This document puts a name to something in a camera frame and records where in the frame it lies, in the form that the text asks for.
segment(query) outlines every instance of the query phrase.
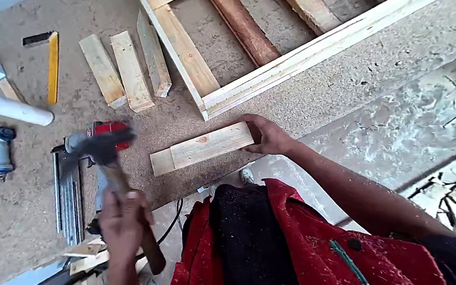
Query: white pipe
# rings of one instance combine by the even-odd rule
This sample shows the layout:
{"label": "white pipe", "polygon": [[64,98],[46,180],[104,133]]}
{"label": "white pipe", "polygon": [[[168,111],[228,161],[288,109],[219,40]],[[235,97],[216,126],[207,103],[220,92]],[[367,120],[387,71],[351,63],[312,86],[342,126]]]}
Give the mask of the white pipe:
{"label": "white pipe", "polygon": [[0,115],[33,124],[47,126],[54,121],[49,111],[0,97]]}

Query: nail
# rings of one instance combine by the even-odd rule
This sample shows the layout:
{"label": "nail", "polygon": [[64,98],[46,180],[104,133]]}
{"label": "nail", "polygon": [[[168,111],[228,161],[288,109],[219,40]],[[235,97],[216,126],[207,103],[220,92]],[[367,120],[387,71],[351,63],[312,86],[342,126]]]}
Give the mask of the nail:
{"label": "nail", "polygon": [[128,194],[126,194],[126,197],[128,199],[135,199],[137,197],[137,194],[135,191],[131,191],[131,192],[128,192]]}

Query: hammer head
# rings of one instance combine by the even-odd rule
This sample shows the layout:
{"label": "hammer head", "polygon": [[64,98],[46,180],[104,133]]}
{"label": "hammer head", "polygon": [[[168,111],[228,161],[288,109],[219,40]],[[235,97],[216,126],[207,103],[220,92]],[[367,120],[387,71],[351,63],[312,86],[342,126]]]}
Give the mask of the hammer head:
{"label": "hammer head", "polygon": [[108,165],[116,162],[116,144],[123,141],[130,142],[135,138],[135,132],[131,127],[128,127],[120,131],[106,132],[85,139],[61,163],[61,178],[68,176],[78,166],[79,159],[85,155],[90,155],[94,162],[99,165]]}

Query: red vest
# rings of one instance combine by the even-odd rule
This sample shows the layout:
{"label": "red vest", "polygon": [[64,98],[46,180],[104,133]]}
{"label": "red vest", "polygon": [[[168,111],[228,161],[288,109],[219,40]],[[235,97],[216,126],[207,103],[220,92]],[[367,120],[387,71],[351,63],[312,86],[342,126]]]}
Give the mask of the red vest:
{"label": "red vest", "polygon": [[[330,240],[342,246],[370,285],[446,284],[423,246],[335,227],[307,206],[295,188],[273,178],[264,181],[301,285],[360,284],[346,262],[331,249]],[[223,284],[222,260],[215,252],[209,226],[209,205],[207,197],[193,206],[187,243],[181,262],[175,265],[172,285]],[[348,246],[352,238],[360,241],[361,250]]]}

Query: sneaker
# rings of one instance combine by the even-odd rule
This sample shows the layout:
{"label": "sneaker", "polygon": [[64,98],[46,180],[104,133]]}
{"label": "sneaker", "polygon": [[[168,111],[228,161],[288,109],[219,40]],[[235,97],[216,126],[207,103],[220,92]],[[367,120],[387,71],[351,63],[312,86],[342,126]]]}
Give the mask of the sneaker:
{"label": "sneaker", "polygon": [[248,183],[254,184],[253,173],[248,168],[244,168],[240,171],[240,179],[242,179],[244,185]]}

